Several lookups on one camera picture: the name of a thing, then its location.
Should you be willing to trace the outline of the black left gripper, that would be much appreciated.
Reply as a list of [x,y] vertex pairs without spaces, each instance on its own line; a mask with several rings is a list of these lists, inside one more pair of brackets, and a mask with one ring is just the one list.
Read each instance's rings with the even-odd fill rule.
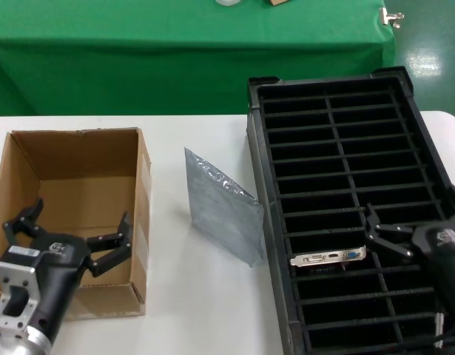
[[[86,269],[93,277],[100,277],[132,256],[133,226],[129,212],[125,212],[117,232],[112,234],[89,237],[86,241],[71,234],[48,234],[37,224],[43,208],[44,201],[39,197],[33,205],[3,222],[2,228],[10,246],[17,246],[17,234],[23,233],[32,239],[30,247],[43,253],[36,268],[40,300],[30,326],[55,342]],[[90,254],[103,251],[105,255],[97,260],[90,258],[87,264]]]

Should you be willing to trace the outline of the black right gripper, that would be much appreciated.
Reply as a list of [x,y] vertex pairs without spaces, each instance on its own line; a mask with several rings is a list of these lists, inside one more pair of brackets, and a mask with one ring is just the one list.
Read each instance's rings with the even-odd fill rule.
[[414,259],[414,250],[445,310],[455,319],[455,214],[447,223],[406,226],[382,223],[375,207],[365,208],[365,243],[404,263]]

